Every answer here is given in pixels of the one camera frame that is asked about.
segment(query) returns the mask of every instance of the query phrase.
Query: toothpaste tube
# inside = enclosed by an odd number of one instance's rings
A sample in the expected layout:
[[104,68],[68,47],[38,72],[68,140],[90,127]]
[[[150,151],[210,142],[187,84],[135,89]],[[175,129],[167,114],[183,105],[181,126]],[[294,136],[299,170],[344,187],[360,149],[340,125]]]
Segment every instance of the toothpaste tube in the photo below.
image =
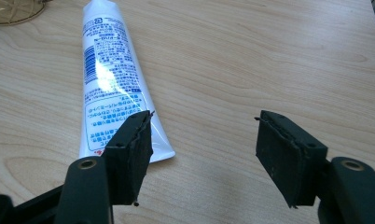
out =
[[[91,0],[83,8],[84,99],[79,158],[101,155],[126,118],[155,111],[118,6]],[[175,155],[155,113],[150,162]]]

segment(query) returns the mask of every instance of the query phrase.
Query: wood grain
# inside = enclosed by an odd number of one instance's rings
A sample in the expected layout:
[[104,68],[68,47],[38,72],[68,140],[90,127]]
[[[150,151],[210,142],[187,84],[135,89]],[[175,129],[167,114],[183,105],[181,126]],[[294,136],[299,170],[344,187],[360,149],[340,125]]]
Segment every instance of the wood grain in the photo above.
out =
[[[375,18],[369,1],[125,0],[152,99],[176,156],[149,166],[117,223],[318,223],[291,210],[255,157],[258,123],[282,113],[375,169]],[[77,159],[81,9],[48,3],[0,27],[0,193],[15,204],[63,183]]]

